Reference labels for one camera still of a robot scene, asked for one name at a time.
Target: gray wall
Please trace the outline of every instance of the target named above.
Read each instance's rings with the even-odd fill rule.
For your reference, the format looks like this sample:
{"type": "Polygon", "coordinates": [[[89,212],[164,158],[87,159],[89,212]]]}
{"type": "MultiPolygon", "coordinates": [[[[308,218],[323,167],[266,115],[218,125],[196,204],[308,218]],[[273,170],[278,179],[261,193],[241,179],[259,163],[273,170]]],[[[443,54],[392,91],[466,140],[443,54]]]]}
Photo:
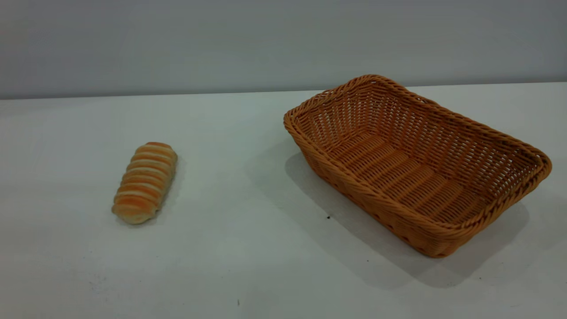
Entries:
{"type": "Polygon", "coordinates": [[[0,0],[0,98],[567,80],[562,0],[0,0]]]}

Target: wicker basket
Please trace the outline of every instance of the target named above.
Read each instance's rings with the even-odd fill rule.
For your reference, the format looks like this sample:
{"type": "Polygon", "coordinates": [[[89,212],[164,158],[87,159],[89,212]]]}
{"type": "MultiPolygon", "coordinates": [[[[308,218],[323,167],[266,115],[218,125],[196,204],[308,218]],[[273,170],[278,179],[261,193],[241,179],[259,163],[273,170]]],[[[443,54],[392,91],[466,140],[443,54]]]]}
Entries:
{"type": "Polygon", "coordinates": [[[549,175],[540,150],[364,75],[284,117],[311,168],[431,257],[445,257],[549,175]]]}

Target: basket bottom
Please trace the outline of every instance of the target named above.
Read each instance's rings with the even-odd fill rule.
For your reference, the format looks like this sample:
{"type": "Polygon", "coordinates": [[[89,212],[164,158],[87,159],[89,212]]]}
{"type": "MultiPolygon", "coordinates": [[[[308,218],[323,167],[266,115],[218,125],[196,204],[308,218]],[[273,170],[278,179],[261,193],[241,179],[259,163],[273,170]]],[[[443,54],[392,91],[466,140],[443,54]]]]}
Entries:
{"type": "Polygon", "coordinates": [[[329,155],[393,200],[433,221],[459,225],[488,205],[477,193],[368,132],[343,142],[329,155]]]}

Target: table surface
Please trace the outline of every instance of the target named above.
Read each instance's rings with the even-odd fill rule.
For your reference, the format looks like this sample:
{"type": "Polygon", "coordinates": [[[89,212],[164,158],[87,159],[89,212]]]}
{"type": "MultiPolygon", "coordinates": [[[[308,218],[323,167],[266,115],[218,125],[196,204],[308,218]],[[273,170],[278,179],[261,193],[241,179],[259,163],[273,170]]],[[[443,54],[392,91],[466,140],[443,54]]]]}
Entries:
{"type": "Polygon", "coordinates": [[[0,101],[0,317],[564,318],[567,83],[410,89],[553,162],[445,259],[310,170],[282,120],[315,91],[0,101]],[[112,198],[148,141],[177,176],[129,226],[112,198]]]}

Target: striped bread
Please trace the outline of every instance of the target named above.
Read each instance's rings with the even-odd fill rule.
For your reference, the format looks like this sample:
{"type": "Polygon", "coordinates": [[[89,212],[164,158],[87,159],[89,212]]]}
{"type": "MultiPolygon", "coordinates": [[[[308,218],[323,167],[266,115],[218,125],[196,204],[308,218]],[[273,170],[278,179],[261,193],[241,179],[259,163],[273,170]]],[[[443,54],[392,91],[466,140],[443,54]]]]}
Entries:
{"type": "Polygon", "coordinates": [[[112,212],[128,224],[155,217],[175,174],[177,154],[171,146],[149,142],[140,146],[126,168],[112,212]]]}

